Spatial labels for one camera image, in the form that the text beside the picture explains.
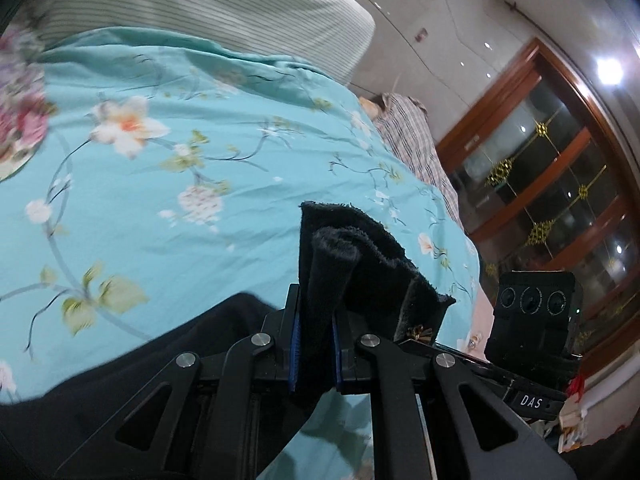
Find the wooden frame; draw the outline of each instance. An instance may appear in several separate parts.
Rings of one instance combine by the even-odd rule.
[[[470,238],[478,243],[498,233],[508,221],[553,184],[593,139],[616,179],[619,195],[598,216],[591,228],[581,233],[542,267],[543,270],[571,269],[615,230],[624,215],[630,214],[636,221],[640,219],[640,189],[625,152],[596,96],[545,43],[535,38],[527,44],[465,117],[440,141],[436,150],[444,170],[447,173],[455,171],[507,118],[541,78],[553,88],[571,114],[582,121],[584,128],[535,181],[472,232]],[[640,232],[636,232],[636,241],[639,240]],[[631,284],[639,275],[640,264],[613,291],[589,308],[588,318],[596,316],[608,301],[624,290],[622,287]],[[638,336],[640,317],[636,315],[615,334],[588,352],[582,371],[590,375],[599,370],[622,354]]]
[[[573,242],[547,262],[542,270],[573,269],[587,254],[616,230],[620,221],[628,213],[626,200],[618,195],[596,218],[591,227],[584,230]]]
[[[535,181],[529,184],[512,202],[508,203],[500,209],[500,211],[496,212],[493,217],[473,231],[469,237],[475,243],[479,243],[497,234],[503,225],[513,219],[548,186],[553,184],[564,173],[564,170],[575,162],[575,159],[580,156],[590,141],[591,134],[586,128],[583,128],[562,153],[558,155],[556,160],[554,160]]]

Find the striped pillow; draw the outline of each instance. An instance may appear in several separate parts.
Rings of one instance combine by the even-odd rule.
[[[237,52],[301,57],[343,84],[375,27],[354,0],[55,0],[49,14],[47,45],[94,28],[164,28]]]
[[[382,140],[425,184],[437,187],[449,216],[461,227],[458,195],[442,169],[420,101],[400,94],[382,94],[385,110],[373,121]]]

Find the black fabric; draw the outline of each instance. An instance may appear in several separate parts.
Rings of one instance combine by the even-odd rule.
[[[333,385],[331,322],[344,305],[392,341],[422,325],[436,337],[453,298],[439,295],[382,224],[359,209],[302,203],[299,394]]]
[[[640,410],[631,424],[591,446],[562,453],[578,480],[640,478]]]
[[[91,434],[171,359],[185,351],[208,356],[259,332],[273,309],[238,294],[122,357],[65,381],[39,399],[0,405],[0,458],[7,441],[29,466],[50,476]],[[7,471],[0,468],[0,477]],[[13,480],[29,478],[12,475]]]
[[[453,302],[436,293],[382,225],[347,206],[302,204],[299,277],[306,379],[302,383],[308,388],[301,388],[292,399],[270,397],[263,402],[260,468],[280,452],[320,395],[334,385],[330,326],[339,305],[359,313],[370,330],[398,340],[418,324],[432,328],[435,335]],[[283,290],[288,285],[282,283]],[[12,480],[48,478],[176,355],[224,352],[258,332],[271,310],[257,298],[239,294],[162,337],[65,381],[40,399],[0,406],[0,460],[12,464],[11,469],[3,464],[0,476],[10,470]]]

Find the bed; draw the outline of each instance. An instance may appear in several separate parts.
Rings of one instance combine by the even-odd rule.
[[[236,292],[284,306],[305,200],[381,222],[456,300],[438,341],[468,337],[475,247],[316,64],[120,26],[37,62],[46,137],[0,182],[0,402],[40,396]],[[369,478],[368,402],[326,394],[262,478]]]

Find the ceiling light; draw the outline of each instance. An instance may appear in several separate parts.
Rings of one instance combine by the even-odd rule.
[[[622,81],[622,65],[617,59],[599,59],[598,77],[605,85],[617,85]]]

